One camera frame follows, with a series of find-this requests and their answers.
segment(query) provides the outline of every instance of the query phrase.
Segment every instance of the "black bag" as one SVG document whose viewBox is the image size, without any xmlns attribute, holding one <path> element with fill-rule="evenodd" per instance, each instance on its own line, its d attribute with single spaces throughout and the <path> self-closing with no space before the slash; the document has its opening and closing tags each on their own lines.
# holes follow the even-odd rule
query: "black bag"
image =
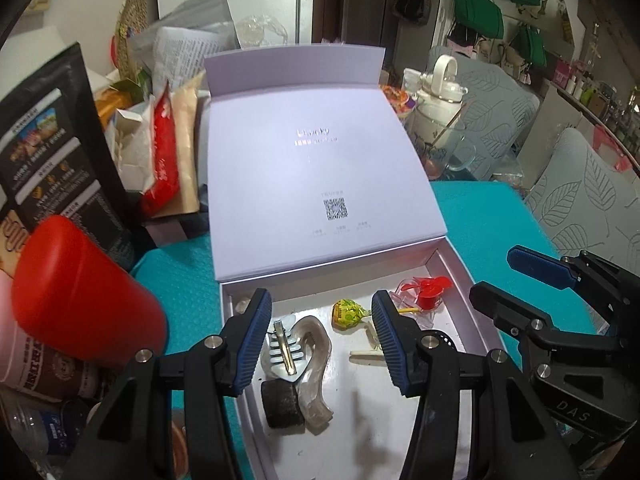
<svg viewBox="0 0 640 480">
<path fill-rule="evenodd" d="M 414 25 L 426 25 L 431 13 L 431 0 L 396 0 L 396 14 Z"/>
</svg>

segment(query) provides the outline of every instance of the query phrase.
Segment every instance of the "red plastic item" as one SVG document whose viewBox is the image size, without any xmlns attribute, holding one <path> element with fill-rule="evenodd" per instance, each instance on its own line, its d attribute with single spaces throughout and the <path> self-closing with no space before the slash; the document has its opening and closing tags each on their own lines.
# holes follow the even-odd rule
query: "red plastic item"
<svg viewBox="0 0 640 480">
<path fill-rule="evenodd" d="M 27 334 L 84 361 L 121 368 L 140 349 L 164 351 L 158 300 L 62 216 L 46 219 L 27 241 L 12 304 Z"/>
<path fill-rule="evenodd" d="M 631 161 L 629 160 L 628 156 L 626 156 L 626 154 L 620 149 L 620 146 L 618 146 L 617 142 L 611 138 L 611 136 L 604 129 L 604 126 L 602 126 L 601 124 L 597 124 L 593 128 L 593 142 L 591 144 L 591 147 L 593 148 L 594 152 L 598 153 L 598 150 L 600 149 L 600 146 L 602 144 L 609 146 L 616 152 L 616 155 L 618 156 L 618 161 L 613 167 L 614 170 L 622 173 L 623 171 L 631 168 Z"/>
<path fill-rule="evenodd" d="M 450 286 L 453 285 L 451 280 L 446 276 L 438 276 L 437 278 L 414 278 L 417 285 L 407 283 L 400 290 L 410 290 L 417 288 L 418 294 L 415 304 L 423 310 L 433 310 L 438 306 L 440 295 Z"/>
<path fill-rule="evenodd" d="M 153 156 L 156 181 L 140 198 L 140 208 L 148 218 L 160 211 L 180 190 L 169 85 L 154 109 Z"/>
</svg>

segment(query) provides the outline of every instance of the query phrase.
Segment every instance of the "round woven mat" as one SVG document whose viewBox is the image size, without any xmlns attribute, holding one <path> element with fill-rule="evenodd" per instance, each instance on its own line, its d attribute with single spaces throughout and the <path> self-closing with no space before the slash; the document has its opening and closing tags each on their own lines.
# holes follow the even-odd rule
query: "round woven mat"
<svg viewBox="0 0 640 480">
<path fill-rule="evenodd" d="M 146 0 L 124 0 L 115 33 L 115 64 L 121 78 L 136 80 L 138 68 L 129 53 L 127 39 L 147 27 Z"/>
</svg>

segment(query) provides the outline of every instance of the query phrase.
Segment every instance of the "red cup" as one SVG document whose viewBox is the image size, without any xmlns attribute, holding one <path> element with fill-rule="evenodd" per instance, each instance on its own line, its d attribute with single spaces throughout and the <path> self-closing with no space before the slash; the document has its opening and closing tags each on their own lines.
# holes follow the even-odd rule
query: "red cup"
<svg viewBox="0 0 640 480">
<path fill-rule="evenodd" d="M 27 334 L 84 361 L 121 368 L 140 349 L 164 351 L 158 300 L 62 216 L 46 219 L 27 241 L 12 303 Z"/>
</svg>

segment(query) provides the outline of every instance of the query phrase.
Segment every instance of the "chair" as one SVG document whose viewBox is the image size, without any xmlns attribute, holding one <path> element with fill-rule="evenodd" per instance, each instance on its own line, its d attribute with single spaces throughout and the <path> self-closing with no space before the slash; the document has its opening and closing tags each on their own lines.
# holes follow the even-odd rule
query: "chair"
<svg viewBox="0 0 640 480">
<path fill-rule="evenodd" d="M 540 100 L 500 67 L 452 53 L 445 46 L 434 46 L 430 50 L 428 72 L 433 71 L 442 54 L 456 58 L 457 80 L 469 89 L 463 98 L 469 105 L 460 118 L 465 125 L 465 137 L 476 146 L 476 158 L 469 171 L 478 180 L 488 180 L 497 162 L 533 119 Z M 458 158 L 464 160 L 466 155 L 460 153 Z"/>
<path fill-rule="evenodd" d="M 562 256 L 588 250 L 640 273 L 640 200 L 634 186 L 565 129 L 525 200 Z"/>
</svg>

